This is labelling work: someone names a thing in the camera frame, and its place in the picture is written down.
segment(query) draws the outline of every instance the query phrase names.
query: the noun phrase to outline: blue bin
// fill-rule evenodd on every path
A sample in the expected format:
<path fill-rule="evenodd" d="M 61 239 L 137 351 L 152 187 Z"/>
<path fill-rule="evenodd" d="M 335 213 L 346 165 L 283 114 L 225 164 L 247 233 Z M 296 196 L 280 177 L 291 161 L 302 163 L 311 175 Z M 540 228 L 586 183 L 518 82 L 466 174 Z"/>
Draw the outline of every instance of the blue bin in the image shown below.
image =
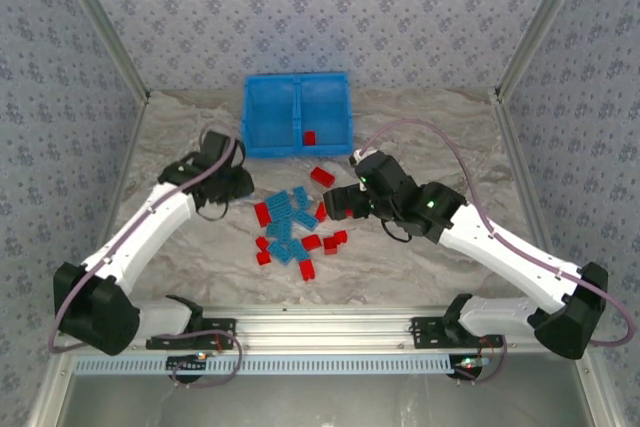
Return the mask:
<path fill-rule="evenodd" d="M 306 131 L 316 133 L 316 145 L 303 145 Z M 249 157 L 351 154 L 353 119 L 347 74 L 248 77 L 242 138 Z"/>

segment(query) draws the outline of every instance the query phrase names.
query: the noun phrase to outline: patterned wallpaper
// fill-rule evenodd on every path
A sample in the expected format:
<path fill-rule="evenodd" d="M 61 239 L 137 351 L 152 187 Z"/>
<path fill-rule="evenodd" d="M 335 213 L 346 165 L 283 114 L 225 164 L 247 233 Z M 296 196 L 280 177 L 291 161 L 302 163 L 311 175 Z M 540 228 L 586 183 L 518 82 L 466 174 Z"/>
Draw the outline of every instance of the patterned wallpaper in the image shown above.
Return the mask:
<path fill-rule="evenodd" d="M 496 85 L 540 0 L 101 0 L 147 88 L 346 70 L 356 86 Z"/>
<path fill-rule="evenodd" d="M 96 244 L 137 106 L 76 0 L 0 0 L 0 425 L 44 373 L 52 274 Z"/>
<path fill-rule="evenodd" d="M 558 253 L 596 260 L 640 324 L 640 0 L 567 0 L 509 101 Z M 606 334 L 623 330 L 608 308 Z M 640 426 L 640 335 L 605 352 Z"/>

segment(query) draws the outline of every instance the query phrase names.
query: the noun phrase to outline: red lego brick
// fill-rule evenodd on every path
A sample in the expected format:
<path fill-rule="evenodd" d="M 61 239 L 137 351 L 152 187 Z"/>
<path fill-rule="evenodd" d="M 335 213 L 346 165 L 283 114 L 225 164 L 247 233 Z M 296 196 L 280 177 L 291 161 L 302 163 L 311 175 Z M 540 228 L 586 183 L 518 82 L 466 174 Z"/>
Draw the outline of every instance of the red lego brick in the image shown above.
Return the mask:
<path fill-rule="evenodd" d="M 313 130 L 305 132 L 302 143 L 304 145 L 316 145 L 316 133 Z"/>
<path fill-rule="evenodd" d="M 271 216 L 269 215 L 269 208 L 267 207 L 267 204 L 260 202 L 259 204 L 254 205 L 253 208 L 256 211 L 260 227 L 266 227 L 267 224 L 271 223 Z"/>
<path fill-rule="evenodd" d="M 333 237 L 325 237 L 324 242 L 324 255 L 333 255 L 338 253 L 338 243 Z"/>
<path fill-rule="evenodd" d="M 322 247 L 322 241 L 320 240 L 319 236 L 314 234 L 302 239 L 302 246 L 306 250 L 313 250 L 317 249 L 318 247 Z"/>
<path fill-rule="evenodd" d="M 316 219 L 318 219 L 319 222 L 327 220 L 327 209 L 324 208 L 324 202 L 320 202 L 318 210 L 316 210 Z"/>
<path fill-rule="evenodd" d="M 256 254 L 256 259 L 260 265 L 269 264 L 271 262 L 271 254 L 269 252 L 259 252 Z"/>
<path fill-rule="evenodd" d="M 269 247 L 269 241 L 266 237 L 258 237 L 256 239 L 256 245 L 260 248 L 262 252 L 267 251 L 267 247 Z"/>
<path fill-rule="evenodd" d="M 333 234 L 333 238 L 335 239 L 336 244 L 340 245 L 340 244 L 346 244 L 349 236 L 347 235 L 346 230 L 339 230 L 338 232 Z"/>
<path fill-rule="evenodd" d="M 313 169 L 311 172 L 311 178 L 327 188 L 331 187 L 336 181 L 336 178 L 333 175 L 320 167 Z"/>
<path fill-rule="evenodd" d="M 302 274 L 302 280 L 307 282 L 316 278 L 316 271 L 313 269 L 313 263 L 311 259 L 303 260 L 298 263 L 300 266 L 300 273 Z"/>

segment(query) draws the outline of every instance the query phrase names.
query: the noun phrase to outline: purple cable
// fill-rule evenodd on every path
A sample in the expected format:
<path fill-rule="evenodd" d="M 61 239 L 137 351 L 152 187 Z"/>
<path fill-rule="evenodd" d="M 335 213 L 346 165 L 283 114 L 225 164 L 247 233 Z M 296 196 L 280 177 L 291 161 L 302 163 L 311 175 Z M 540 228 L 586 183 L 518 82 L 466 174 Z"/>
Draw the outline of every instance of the purple cable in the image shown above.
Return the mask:
<path fill-rule="evenodd" d="M 73 289 L 71 289 L 71 292 L 69 292 L 69 295 L 67 295 L 67 297 L 64 299 L 64 301 L 62 302 L 62 305 L 60 306 L 60 309 L 58 310 L 58 313 L 56 314 L 56 317 L 53 321 L 53 327 L 51 328 L 51 332 L 49 333 L 49 337 L 47 338 L 47 347 L 49 349 L 49 352 L 54 354 L 61 354 L 63 352 L 68 352 L 70 350 L 77 349 L 78 347 L 82 347 L 83 345 L 85 345 L 83 343 L 70 345 L 68 347 L 56 347 L 55 345 L 56 335 L 58 333 L 58 329 L 60 328 L 60 324 L 62 323 L 62 319 L 64 318 L 64 315 L 67 313 L 67 310 L 71 305 L 71 302 L 73 302 L 73 300 L 78 295 L 78 292 L 80 292 L 82 288 L 87 284 L 87 282 L 89 282 L 91 277 L 93 277 L 102 267 L 104 267 L 104 259 L 108 257 L 113 257 L 113 254 L 115 254 L 118 251 L 118 249 L 122 246 L 122 244 L 124 244 L 127 241 L 127 239 L 131 237 L 131 235 L 136 231 L 138 227 L 140 227 L 140 225 L 142 225 L 142 223 L 147 219 L 147 217 L 152 215 L 152 213 L 155 210 L 157 210 L 158 207 L 160 207 L 167 199 L 177 194 L 178 192 L 187 190 L 189 187 L 197 184 L 198 182 L 201 182 L 202 180 L 206 179 L 211 174 L 213 174 L 220 167 L 222 167 L 222 164 L 224 164 L 229 158 L 229 156 L 231 156 L 231 153 L 233 152 L 233 148 L 235 144 L 236 144 L 236 140 L 231 138 L 229 145 L 227 146 L 227 149 L 224 151 L 224 153 L 222 154 L 222 157 L 220 157 L 220 159 L 218 159 L 218 161 L 215 164 L 213 164 L 211 167 L 205 170 L 202 174 L 194 177 L 190 181 L 177 186 L 175 189 L 171 189 L 169 192 L 167 192 L 158 200 L 156 200 L 153 204 L 151 204 L 151 208 L 148 210 L 145 210 L 142 213 L 142 215 L 140 215 L 140 217 L 138 217 L 131 224 L 131 226 L 126 230 L 126 232 L 122 234 L 122 236 L 116 242 L 113 243 L 113 245 L 109 248 L 109 250 L 104 255 L 104 257 L 102 257 L 102 259 L 100 259 L 100 261 L 98 261 L 98 263 L 91 270 L 87 271 L 87 273 L 84 274 L 84 276 L 82 276 L 80 281 L 73 287 Z"/>
<path fill-rule="evenodd" d="M 507 338 L 504 335 L 502 336 L 502 346 L 503 346 L 502 347 L 502 357 L 500 357 L 500 363 L 498 363 L 498 367 L 496 367 L 496 370 L 491 372 L 489 375 L 487 375 L 483 379 L 477 379 L 473 375 L 471 375 L 469 372 L 465 372 L 462 369 L 455 369 L 454 368 L 453 370 L 455 370 L 460 375 L 464 375 L 465 377 L 471 379 L 476 384 L 484 384 L 485 382 L 489 382 L 490 380 L 493 380 L 498 375 L 500 375 L 500 372 L 502 372 L 502 370 L 504 369 L 504 364 L 507 363 L 507 350 L 508 350 L 507 349 Z"/>
<path fill-rule="evenodd" d="M 175 382 L 176 387 L 182 387 L 182 388 L 185 388 L 185 389 L 208 389 L 210 387 L 219 387 L 221 385 L 224 385 L 224 384 L 232 381 L 234 379 L 234 377 L 238 374 L 238 371 L 240 370 L 240 368 L 242 367 L 242 357 L 243 357 L 242 345 L 240 345 L 240 341 L 234 335 L 231 335 L 226 330 L 211 329 L 211 330 L 203 330 L 201 332 L 191 332 L 191 333 L 188 333 L 188 334 L 158 335 L 158 338 L 160 338 L 160 339 L 190 339 L 190 338 L 193 338 L 193 337 L 202 337 L 203 335 L 222 335 L 223 337 L 226 337 L 227 339 L 231 340 L 231 342 L 236 344 L 236 347 L 238 348 L 238 360 L 236 361 L 235 365 L 233 366 L 233 370 L 229 374 L 224 376 L 222 379 L 212 380 L 210 382 L 200 382 L 198 384 L 184 384 L 184 383 L 182 383 L 182 382 L 180 382 L 178 380 L 177 374 L 178 374 L 178 370 L 180 370 L 180 367 L 182 367 L 186 362 L 184 362 L 184 361 L 183 362 L 178 362 L 178 364 L 171 371 L 171 380 L 173 380 Z"/>
<path fill-rule="evenodd" d="M 491 225 L 489 217 L 487 216 L 484 208 L 482 207 L 482 202 L 480 201 L 480 196 L 478 195 L 478 192 L 476 191 L 475 184 L 473 183 L 473 180 L 471 178 L 471 172 L 469 172 L 469 169 L 467 168 L 467 165 L 464 163 L 464 160 L 462 159 L 462 156 L 460 155 L 460 152 L 458 151 L 458 147 L 438 127 L 436 127 L 435 125 L 433 125 L 430 122 L 427 122 L 427 121 L 424 121 L 424 120 L 420 120 L 420 119 L 396 120 L 395 122 L 391 122 L 391 123 L 385 125 L 380 130 L 378 130 L 375 134 L 373 134 L 371 136 L 371 138 L 367 141 L 367 143 L 364 144 L 364 147 L 362 149 L 360 149 L 360 155 L 363 155 L 367 151 L 367 149 L 369 147 L 371 147 L 371 144 L 382 133 L 384 133 L 387 130 L 390 130 L 390 129 L 398 126 L 398 125 L 402 125 L 402 124 L 417 124 L 417 125 L 422 125 L 424 127 L 427 127 L 428 129 L 430 129 L 431 131 L 436 133 L 445 142 L 445 144 L 447 144 L 447 146 L 453 152 L 453 155 L 456 156 L 456 159 L 458 160 L 458 163 L 460 164 L 460 167 L 462 168 L 462 172 L 463 172 L 463 174 L 464 174 L 464 176 L 465 176 L 465 178 L 467 180 L 467 185 L 469 185 L 469 191 L 471 192 L 471 197 L 473 198 L 474 205 L 476 206 L 476 209 L 478 210 L 478 215 L 480 216 L 480 219 L 482 220 L 482 223 L 484 224 L 486 229 L 489 231 L 489 233 L 491 235 L 493 235 L 493 237 L 498 242 L 500 242 L 502 245 L 504 245 L 507 249 L 509 249 L 514 254 L 522 257 L 525 260 L 528 260 L 532 264 L 534 264 L 534 265 L 536 265 L 538 267 L 541 267 L 544 270 L 546 270 L 548 272 L 551 272 L 552 274 L 554 274 L 556 276 L 564 277 L 565 279 L 568 279 L 568 280 L 578 284 L 580 287 L 584 287 L 585 289 L 590 290 L 594 294 L 600 296 L 601 298 L 605 299 L 607 302 L 611 303 L 616 309 L 618 309 L 618 311 L 624 317 L 624 320 L 627 322 L 627 333 L 622 338 L 617 339 L 617 340 L 612 340 L 612 341 L 591 340 L 590 341 L 591 345 L 595 345 L 597 347 L 619 347 L 621 345 L 625 345 L 625 344 L 629 343 L 631 341 L 631 339 L 633 339 L 633 336 L 636 333 L 636 325 L 633 322 L 633 317 L 631 316 L 629 311 L 626 309 L 626 307 L 622 304 L 622 302 L 620 302 L 618 299 L 616 299 L 615 297 L 611 296 L 609 293 L 605 292 L 604 290 L 599 289 L 595 285 L 592 285 L 589 282 L 586 282 L 586 281 L 582 280 L 581 278 L 576 277 L 575 275 L 571 275 L 569 273 L 563 272 L 559 268 L 553 267 L 553 266 L 551 266 L 551 265 L 549 265 L 549 264 L 547 264 L 545 262 L 542 262 L 541 260 L 536 259 L 535 257 L 532 257 L 531 255 L 527 254 L 526 252 L 520 250 L 515 245 L 512 245 L 511 243 L 509 243 L 509 241 L 507 241 L 499 233 L 496 233 L 494 231 L 494 228 Z"/>

